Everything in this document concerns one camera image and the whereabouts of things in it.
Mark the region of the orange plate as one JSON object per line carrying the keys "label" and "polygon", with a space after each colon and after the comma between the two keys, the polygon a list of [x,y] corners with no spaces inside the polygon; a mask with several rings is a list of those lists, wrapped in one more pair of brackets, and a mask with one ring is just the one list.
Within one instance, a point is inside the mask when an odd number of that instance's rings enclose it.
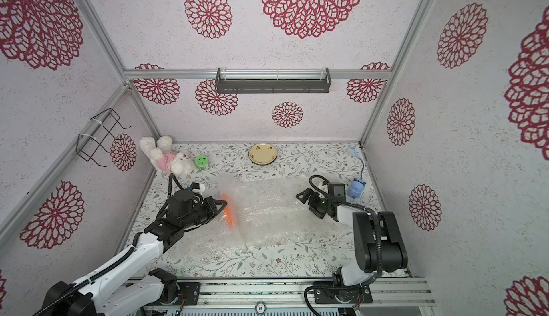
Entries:
{"label": "orange plate", "polygon": [[317,218],[296,198],[307,186],[304,175],[250,182],[220,176],[218,187],[227,201],[224,219],[229,233],[237,244],[250,247],[348,234],[348,227],[329,217]]}

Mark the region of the clear bubble wrap sheet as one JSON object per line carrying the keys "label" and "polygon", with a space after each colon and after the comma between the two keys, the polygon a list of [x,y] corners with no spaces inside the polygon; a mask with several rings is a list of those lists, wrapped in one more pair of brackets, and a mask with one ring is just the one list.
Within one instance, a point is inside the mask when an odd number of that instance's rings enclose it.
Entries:
{"label": "clear bubble wrap sheet", "polygon": [[221,217],[188,234],[169,257],[174,264],[201,275],[257,275],[265,270],[271,275],[323,275],[355,256],[353,232],[346,235],[303,240],[286,245],[239,245]]}

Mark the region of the yellow plate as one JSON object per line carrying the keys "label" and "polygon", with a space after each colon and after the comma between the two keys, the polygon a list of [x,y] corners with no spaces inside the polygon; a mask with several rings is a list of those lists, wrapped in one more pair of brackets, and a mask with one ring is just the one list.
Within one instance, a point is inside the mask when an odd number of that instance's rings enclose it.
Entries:
{"label": "yellow plate", "polygon": [[278,151],[272,144],[254,144],[248,151],[248,157],[254,164],[261,166],[272,164],[278,156]]}

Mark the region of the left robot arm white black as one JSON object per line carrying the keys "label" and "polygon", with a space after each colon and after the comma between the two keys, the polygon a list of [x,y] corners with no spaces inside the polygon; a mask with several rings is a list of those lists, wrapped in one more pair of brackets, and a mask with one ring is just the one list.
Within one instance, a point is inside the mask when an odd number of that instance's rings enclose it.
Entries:
{"label": "left robot arm white black", "polygon": [[203,184],[183,187],[169,176],[167,199],[154,221],[137,233],[112,259],[72,283],[58,282],[44,298],[38,315],[129,315],[150,303],[172,305],[184,300],[177,277],[157,268],[139,282],[123,287],[151,261],[167,252],[185,234],[220,216],[227,201],[203,197]]}

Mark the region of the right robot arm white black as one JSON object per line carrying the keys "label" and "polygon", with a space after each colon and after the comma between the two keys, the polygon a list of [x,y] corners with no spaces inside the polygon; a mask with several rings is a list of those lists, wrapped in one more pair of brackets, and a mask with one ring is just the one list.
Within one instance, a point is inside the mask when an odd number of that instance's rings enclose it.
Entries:
{"label": "right robot arm white black", "polygon": [[325,177],[314,174],[309,178],[310,188],[296,195],[319,219],[329,216],[335,222],[353,230],[354,260],[333,273],[329,285],[316,283],[306,287],[303,295],[307,308],[319,315],[309,301],[311,292],[329,299],[350,297],[358,310],[372,298],[370,285],[383,273],[392,273],[407,267],[408,256],[395,215],[392,212],[376,212],[360,204],[348,202],[344,184],[334,184]]}

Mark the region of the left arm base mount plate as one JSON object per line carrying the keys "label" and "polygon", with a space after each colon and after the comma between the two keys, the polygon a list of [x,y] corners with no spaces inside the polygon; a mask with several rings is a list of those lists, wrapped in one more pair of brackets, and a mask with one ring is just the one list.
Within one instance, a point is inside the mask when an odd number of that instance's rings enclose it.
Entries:
{"label": "left arm base mount plate", "polygon": [[196,306],[200,297],[201,283],[199,282],[181,282],[177,283],[176,298],[172,305]]}

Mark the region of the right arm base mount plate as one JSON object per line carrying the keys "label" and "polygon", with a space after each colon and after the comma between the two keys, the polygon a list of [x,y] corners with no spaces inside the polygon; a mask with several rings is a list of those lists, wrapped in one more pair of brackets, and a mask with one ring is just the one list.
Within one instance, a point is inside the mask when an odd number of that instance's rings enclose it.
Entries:
{"label": "right arm base mount plate", "polygon": [[313,283],[316,304],[370,304],[373,296],[368,286],[360,288],[345,287],[337,289],[332,283],[317,281]]}

